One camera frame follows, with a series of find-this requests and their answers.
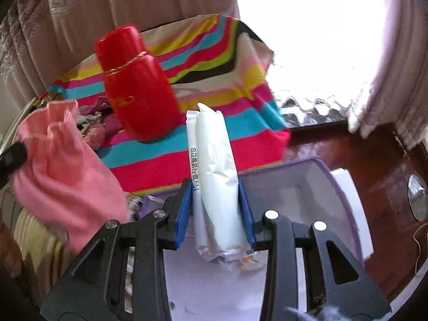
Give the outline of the white packet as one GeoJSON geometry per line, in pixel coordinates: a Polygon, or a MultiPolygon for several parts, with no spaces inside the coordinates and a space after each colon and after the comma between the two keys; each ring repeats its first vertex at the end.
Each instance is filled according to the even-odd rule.
{"type": "Polygon", "coordinates": [[[208,262],[250,252],[238,202],[238,174],[223,113],[198,103],[186,113],[196,249],[208,262]]]}

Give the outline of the pink plush cloth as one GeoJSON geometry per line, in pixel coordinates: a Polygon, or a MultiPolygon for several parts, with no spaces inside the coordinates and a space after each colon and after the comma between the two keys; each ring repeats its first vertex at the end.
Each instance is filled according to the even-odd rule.
{"type": "Polygon", "coordinates": [[[27,160],[13,175],[17,200],[80,252],[109,220],[128,221],[125,192],[77,128],[78,103],[52,101],[27,116],[15,138],[27,160]]]}

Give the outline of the magenta fuzzy cloth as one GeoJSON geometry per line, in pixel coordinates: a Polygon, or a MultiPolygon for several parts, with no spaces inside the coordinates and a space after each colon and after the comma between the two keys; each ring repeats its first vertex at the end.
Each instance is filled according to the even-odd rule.
{"type": "Polygon", "coordinates": [[[110,138],[122,130],[122,124],[117,114],[114,113],[107,96],[100,96],[94,103],[79,109],[77,125],[82,135],[95,122],[100,122],[105,127],[106,138],[110,138]]]}

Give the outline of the purple white storage box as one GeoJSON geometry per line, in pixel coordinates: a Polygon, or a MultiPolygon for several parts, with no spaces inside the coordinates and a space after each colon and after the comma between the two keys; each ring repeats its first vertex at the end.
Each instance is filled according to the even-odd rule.
{"type": "MultiPolygon", "coordinates": [[[[239,180],[253,214],[253,249],[268,252],[261,319],[299,317],[297,249],[303,251],[310,315],[337,307],[351,320],[384,317],[390,312],[388,301],[360,260],[329,226],[322,220],[309,225],[295,223],[281,211],[289,203],[288,198],[279,194],[283,179],[299,177],[311,165],[321,173],[320,185],[337,186],[318,158],[247,173],[239,180]]],[[[139,222],[133,273],[135,320],[170,320],[163,253],[177,250],[174,244],[177,194],[139,222]]]]}

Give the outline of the red thermos flask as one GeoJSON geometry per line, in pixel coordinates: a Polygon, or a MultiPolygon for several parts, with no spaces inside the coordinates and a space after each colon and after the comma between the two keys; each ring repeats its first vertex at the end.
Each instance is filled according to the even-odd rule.
{"type": "Polygon", "coordinates": [[[101,37],[95,53],[109,102],[133,139],[157,141],[177,127],[181,114],[175,94],[136,26],[101,37]]]}

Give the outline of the beige curtain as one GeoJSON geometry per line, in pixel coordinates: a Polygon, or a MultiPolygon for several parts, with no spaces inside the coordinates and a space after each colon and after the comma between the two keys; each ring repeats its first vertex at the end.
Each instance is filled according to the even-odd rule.
{"type": "Polygon", "coordinates": [[[237,16],[236,0],[12,0],[1,18],[1,107],[42,94],[125,24],[147,30],[198,14],[237,16]]]}

